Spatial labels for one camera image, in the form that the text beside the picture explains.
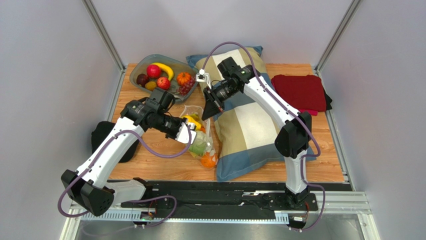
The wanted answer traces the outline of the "yellow banana bunch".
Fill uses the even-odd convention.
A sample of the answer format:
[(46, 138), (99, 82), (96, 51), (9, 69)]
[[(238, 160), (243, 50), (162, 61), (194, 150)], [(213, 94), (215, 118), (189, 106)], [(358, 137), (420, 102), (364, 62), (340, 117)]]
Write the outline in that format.
[(198, 114), (195, 114), (195, 113), (193, 113), (193, 114), (186, 114), (186, 115), (183, 115), (182, 117), (188, 119), (189, 123), (194, 124), (194, 129), (196, 131), (200, 131), (201, 128), (204, 127), (203, 124), (202, 124), (202, 121), (199, 118)]

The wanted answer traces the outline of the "small orange pumpkin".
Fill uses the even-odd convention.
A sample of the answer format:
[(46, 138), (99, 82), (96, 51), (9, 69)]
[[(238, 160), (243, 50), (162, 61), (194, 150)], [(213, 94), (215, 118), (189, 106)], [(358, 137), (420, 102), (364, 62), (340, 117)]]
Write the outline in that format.
[(189, 72), (180, 72), (177, 77), (176, 81), (179, 86), (185, 85), (187, 82), (191, 80), (192, 76)]

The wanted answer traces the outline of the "green cabbage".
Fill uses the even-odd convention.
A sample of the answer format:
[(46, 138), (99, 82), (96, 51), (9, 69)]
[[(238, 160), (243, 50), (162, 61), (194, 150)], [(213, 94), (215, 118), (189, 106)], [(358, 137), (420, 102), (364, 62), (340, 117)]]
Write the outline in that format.
[(196, 138), (189, 147), (189, 153), (194, 157), (202, 157), (212, 150), (209, 137), (203, 131), (196, 131)]

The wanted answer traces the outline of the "clear polka-dot zip bag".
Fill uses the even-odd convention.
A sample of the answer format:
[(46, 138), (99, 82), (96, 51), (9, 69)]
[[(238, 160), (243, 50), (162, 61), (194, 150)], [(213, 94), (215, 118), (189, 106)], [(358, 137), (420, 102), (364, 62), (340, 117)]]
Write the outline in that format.
[(184, 105), (180, 117), (187, 118), (189, 123), (195, 125), (196, 136), (189, 147), (189, 153), (199, 160), (203, 167), (214, 168), (218, 164), (218, 156), (214, 147), (211, 119), (202, 120), (203, 113), (201, 106)]

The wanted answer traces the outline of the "orange fruit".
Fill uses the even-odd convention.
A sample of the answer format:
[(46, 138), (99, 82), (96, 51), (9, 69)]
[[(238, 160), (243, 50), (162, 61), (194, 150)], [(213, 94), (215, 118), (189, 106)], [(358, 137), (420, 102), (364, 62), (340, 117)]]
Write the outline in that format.
[(213, 168), (218, 164), (218, 157), (216, 153), (207, 152), (200, 159), (200, 163), (205, 168)]

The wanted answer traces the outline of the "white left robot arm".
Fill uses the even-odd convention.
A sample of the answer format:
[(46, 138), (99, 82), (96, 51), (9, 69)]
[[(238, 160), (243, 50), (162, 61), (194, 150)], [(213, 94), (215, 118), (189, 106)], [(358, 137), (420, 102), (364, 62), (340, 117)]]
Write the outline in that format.
[[(186, 117), (168, 114), (175, 101), (173, 94), (157, 87), (150, 96), (128, 102), (95, 152), (77, 170), (66, 170), (62, 174), (65, 190), (59, 197), (58, 211), (65, 217), (72, 217), (62, 208), (65, 196), (83, 207), (86, 214), (91, 213), (96, 217), (103, 215), (113, 205), (142, 202), (148, 189), (143, 179), (136, 177), (121, 182), (109, 182), (108, 179), (136, 142), (140, 142), (153, 155), (165, 159), (179, 157), (189, 149), (197, 135), (195, 125)], [(185, 148), (170, 155), (155, 152), (142, 139), (149, 129), (158, 130), (167, 139), (185, 144)]]

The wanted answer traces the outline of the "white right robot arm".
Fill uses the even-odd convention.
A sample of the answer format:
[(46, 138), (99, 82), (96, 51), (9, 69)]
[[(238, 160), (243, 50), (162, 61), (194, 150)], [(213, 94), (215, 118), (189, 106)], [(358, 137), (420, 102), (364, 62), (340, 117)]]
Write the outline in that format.
[(205, 81), (208, 85), (203, 90), (205, 108), (202, 119), (225, 116), (226, 101), (236, 94), (255, 101), (280, 127), (274, 145), (284, 157), (288, 199), (293, 205), (301, 204), (309, 194), (305, 158), (309, 156), (309, 142), (314, 140), (311, 115), (308, 112), (295, 113), (294, 107), (270, 88), (254, 63), (240, 67), (228, 57), (217, 67), (224, 78), (218, 86), (212, 86), (210, 75), (203, 68), (196, 77), (197, 81)]

